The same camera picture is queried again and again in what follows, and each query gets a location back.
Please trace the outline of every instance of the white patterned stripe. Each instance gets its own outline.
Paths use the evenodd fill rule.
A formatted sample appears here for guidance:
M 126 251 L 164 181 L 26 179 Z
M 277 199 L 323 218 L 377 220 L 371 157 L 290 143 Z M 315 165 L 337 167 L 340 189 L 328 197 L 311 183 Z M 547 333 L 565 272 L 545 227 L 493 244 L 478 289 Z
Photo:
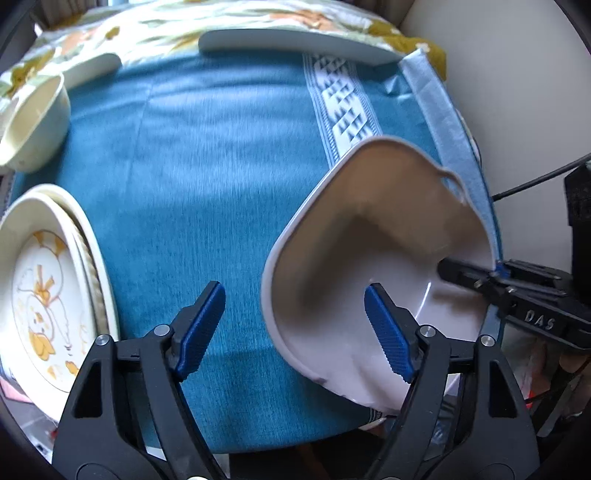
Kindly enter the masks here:
M 354 63 L 305 54 L 304 75 L 329 167 L 364 138 L 382 133 Z

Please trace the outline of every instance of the blue gripper pad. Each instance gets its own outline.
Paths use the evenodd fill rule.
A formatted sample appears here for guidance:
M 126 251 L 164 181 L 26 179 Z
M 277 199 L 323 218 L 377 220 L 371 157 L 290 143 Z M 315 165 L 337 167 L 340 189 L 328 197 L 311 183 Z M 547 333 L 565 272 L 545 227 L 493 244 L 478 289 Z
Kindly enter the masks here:
M 501 278 L 510 278 L 511 270 L 509 270 L 501 261 L 496 263 L 495 272 L 497 272 Z
M 406 310 L 400 312 L 404 317 L 401 320 L 404 320 L 405 324 L 399 325 L 397 323 L 394 311 L 404 309 L 396 307 L 379 283 L 373 283 L 365 289 L 364 303 L 365 313 L 386 354 L 390 368 L 395 374 L 400 375 L 406 383 L 412 383 L 418 370 L 417 363 L 420 355 L 415 335 L 418 328 L 417 322 Z
M 174 370 L 180 381 L 199 368 L 225 308 L 226 290 L 221 283 L 217 283 L 180 342 Z

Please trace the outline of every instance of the cream bowl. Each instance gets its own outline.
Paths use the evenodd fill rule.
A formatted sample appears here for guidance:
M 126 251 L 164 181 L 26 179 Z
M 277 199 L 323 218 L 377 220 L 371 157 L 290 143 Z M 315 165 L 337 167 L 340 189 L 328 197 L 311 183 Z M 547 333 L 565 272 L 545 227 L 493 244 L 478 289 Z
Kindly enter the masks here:
M 70 113 L 63 75 L 44 80 L 12 114 L 0 141 L 0 168 L 39 170 L 64 141 Z
M 261 284 L 269 335 L 305 377 L 396 413 L 409 385 L 392 372 L 363 295 L 379 282 L 419 324 L 475 340 L 486 304 L 439 279 L 437 263 L 448 256 L 494 268 L 462 181 L 400 139 L 362 141 L 321 180 L 269 253 Z

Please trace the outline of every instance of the screw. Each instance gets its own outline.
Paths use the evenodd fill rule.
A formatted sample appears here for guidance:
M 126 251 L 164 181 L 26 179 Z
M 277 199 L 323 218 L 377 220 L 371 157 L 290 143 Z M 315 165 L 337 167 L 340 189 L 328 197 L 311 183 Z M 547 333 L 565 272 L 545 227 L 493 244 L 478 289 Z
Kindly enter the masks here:
M 423 325 L 419 330 L 419 332 L 421 332 L 421 335 L 423 335 L 424 337 L 435 336 L 435 331 L 435 328 L 433 328 L 431 325 Z
M 163 337 L 170 331 L 170 327 L 163 323 L 162 325 L 158 325 L 154 328 L 154 335 Z
M 111 338 L 111 336 L 110 336 L 110 335 L 107 335 L 106 333 L 104 333 L 104 334 L 102 334 L 102 335 L 99 335 L 99 336 L 96 338 L 96 340 L 95 340 L 95 343 L 96 343 L 97 345 L 100 345 L 100 346 L 102 346 L 102 345 L 106 345 L 107 343 L 109 343 L 109 339 L 110 339 L 110 338 Z
M 480 342 L 484 346 L 493 346 L 495 344 L 495 339 L 490 335 L 482 335 L 480 337 Z

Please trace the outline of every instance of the teal fabric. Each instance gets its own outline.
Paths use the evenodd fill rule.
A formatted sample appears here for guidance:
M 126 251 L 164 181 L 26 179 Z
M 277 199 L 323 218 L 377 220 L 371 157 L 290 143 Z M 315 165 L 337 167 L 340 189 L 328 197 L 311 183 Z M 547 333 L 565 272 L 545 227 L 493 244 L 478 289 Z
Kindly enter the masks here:
M 359 66 L 357 76 L 382 131 L 439 161 L 396 66 Z M 281 359 L 259 309 L 267 254 L 329 168 L 302 55 L 152 61 L 79 87 L 70 100 L 64 147 L 43 170 L 18 175 L 13 198 L 49 182 L 79 201 L 124 338 L 171 321 L 209 280 L 225 286 L 226 312 L 201 367 L 183 383 L 211 450 L 293 445 L 369 421 L 370 409 Z

